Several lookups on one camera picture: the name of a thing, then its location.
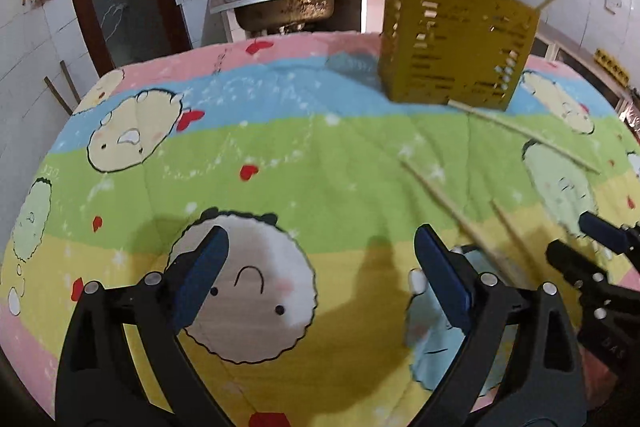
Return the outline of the long diagonal wooden chopstick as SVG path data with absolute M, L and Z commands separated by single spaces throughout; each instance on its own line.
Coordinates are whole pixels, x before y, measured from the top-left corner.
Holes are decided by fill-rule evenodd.
M 489 244 L 485 235 L 480 231 L 480 228 L 474 225 L 471 219 L 437 183 L 423 176 L 408 160 L 402 160 L 401 164 L 421 183 L 427 193 L 430 194 L 442 208 L 447 210 L 450 216 L 457 221 L 462 231 L 471 237 L 477 246 L 480 246 L 480 249 L 497 265 L 497 268 L 509 284 L 518 287 L 529 285 L 528 278 L 522 270 L 517 265 L 514 265 L 508 257 L 501 254 L 498 249 Z

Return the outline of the kitchen counter cabinet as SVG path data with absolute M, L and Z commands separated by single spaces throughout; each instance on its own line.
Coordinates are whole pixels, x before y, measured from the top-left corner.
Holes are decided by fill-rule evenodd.
M 563 63 L 582 75 L 610 103 L 622 119 L 639 117 L 639 100 L 624 88 L 576 42 L 545 22 L 538 24 L 536 39 L 546 46 L 547 61 Z

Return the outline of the colourful cartoon quilt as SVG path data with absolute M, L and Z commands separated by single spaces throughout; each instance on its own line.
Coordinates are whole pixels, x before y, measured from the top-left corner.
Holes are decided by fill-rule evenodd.
M 72 116 L 1 154 L 1 349 L 54 416 L 64 337 L 85 285 L 164 272 L 213 227 L 226 262 L 178 334 L 240 426 L 403 426 L 463 335 L 413 254 L 431 225 L 475 242 L 401 164 L 437 183 L 535 281 L 491 199 L 536 251 L 574 323 L 578 292 L 544 257 L 563 239 L 613 283 L 639 274 L 578 228 L 639 218 L 639 144 L 596 89 L 531 57 L 502 113 L 390 101 L 375 35 L 217 44 L 103 76 Z

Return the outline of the yellow slotted utensil holder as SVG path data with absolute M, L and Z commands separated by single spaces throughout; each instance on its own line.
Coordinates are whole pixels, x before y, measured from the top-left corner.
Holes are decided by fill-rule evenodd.
M 538 20 L 518 0 L 385 0 L 383 90 L 398 103 L 506 109 Z

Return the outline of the wooden sticks against wall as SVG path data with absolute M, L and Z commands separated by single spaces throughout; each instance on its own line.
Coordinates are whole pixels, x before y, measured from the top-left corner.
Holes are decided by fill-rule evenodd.
M 81 101 L 80 93 L 63 60 L 58 62 L 58 69 L 60 70 L 58 78 L 51 79 L 49 76 L 44 76 L 43 83 L 66 115 L 72 116 Z

